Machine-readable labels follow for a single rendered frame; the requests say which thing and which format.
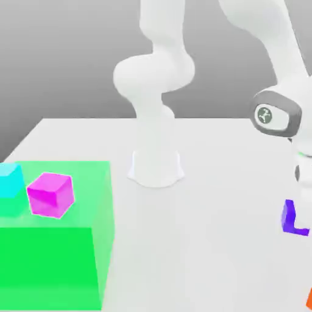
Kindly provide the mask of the small purple cube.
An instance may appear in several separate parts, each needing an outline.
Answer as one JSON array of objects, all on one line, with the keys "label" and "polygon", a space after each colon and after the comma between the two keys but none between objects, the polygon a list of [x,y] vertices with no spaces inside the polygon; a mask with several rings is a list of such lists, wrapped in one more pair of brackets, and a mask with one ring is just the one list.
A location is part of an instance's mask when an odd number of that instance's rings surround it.
[{"label": "small purple cube", "polygon": [[303,228],[303,229],[296,228],[295,220],[296,220],[296,209],[294,206],[294,201],[291,199],[286,199],[284,206],[283,206],[282,215],[281,215],[282,230],[285,233],[308,236],[310,230],[306,228]]}]

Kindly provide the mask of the small magenta cube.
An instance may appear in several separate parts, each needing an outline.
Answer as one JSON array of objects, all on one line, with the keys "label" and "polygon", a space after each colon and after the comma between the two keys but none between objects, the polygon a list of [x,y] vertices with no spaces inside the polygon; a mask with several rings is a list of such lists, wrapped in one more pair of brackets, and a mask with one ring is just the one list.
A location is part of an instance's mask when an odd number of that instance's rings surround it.
[{"label": "small magenta cube", "polygon": [[26,191],[33,215],[60,219],[75,202],[70,175],[43,172]]}]

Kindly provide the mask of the small cyan cube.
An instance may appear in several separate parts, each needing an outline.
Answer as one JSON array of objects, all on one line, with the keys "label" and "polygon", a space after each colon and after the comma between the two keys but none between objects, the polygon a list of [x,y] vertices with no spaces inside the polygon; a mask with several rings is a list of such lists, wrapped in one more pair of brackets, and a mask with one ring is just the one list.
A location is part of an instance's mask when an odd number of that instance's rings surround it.
[{"label": "small cyan cube", "polygon": [[24,186],[20,164],[0,163],[0,198],[14,198]]}]

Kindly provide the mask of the large green box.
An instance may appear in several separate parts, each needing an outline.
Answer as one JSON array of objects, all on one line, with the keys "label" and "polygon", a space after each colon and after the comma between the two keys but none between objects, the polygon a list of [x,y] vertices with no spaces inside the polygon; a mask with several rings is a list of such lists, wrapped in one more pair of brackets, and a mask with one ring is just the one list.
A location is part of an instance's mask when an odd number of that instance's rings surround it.
[{"label": "large green box", "polygon": [[[18,161],[24,188],[0,198],[0,310],[100,310],[115,235],[107,161]],[[30,212],[26,188],[69,175],[75,202],[60,219]]]}]

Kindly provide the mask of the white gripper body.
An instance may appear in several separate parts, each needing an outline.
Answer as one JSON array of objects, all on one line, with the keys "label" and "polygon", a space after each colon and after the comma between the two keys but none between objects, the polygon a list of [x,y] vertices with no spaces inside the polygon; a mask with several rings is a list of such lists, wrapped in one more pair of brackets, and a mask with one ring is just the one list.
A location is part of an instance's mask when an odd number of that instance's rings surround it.
[{"label": "white gripper body", "polygon": [[295,198],[297,228],[312,229],[312,186],[299,186]]}]

